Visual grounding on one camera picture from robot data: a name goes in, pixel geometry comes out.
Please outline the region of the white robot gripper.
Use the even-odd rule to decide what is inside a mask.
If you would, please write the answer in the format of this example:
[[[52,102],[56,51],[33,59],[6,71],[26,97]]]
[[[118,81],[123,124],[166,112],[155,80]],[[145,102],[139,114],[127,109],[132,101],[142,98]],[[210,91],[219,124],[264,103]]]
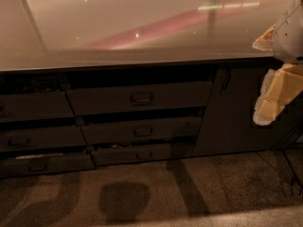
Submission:
[[[278,19],[252,44],[259,51],[272,51],[284,61],[269,69],[260,88],[253,121],[268,126],[303,91],[303,0],[294,0]]]

